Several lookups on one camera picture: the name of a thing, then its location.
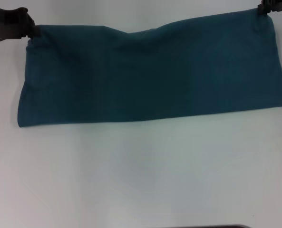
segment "cloth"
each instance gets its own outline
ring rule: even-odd
[[[29,41],[20,127],[146,121],[282,106],[272,19],[257,10],[125,33],[39,26]]]

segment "fabric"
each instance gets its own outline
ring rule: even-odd
[[[29,41],[20,127],[145,121],[282,106],[269,16],[254,9],[125,33],[39,26]]]

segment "white table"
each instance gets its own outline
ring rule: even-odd
[[[259,0],[0,0],[36,24],[126,32]],[[282,12],[270,14],[282,62]],[[282,228],[282,108],[19,128],[27,38],[0,43],[0,228]]]

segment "white surface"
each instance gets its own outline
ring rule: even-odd
[[[0,0],[37,24],[139,31],[259,0]],[[282,61],[282,13],[273,13]],[[0,228],[282,228],[282,108],[20,129],[27,38],[0,43]]]

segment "black clip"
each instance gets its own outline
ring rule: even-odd
[[[0,41],[39,36],[39,28],[28,14],[27,8],[0,9]]]
[[[262,3],[258,6],[258,15],[264,15],[271,11],[282,11],[282,0],[262,0]]]

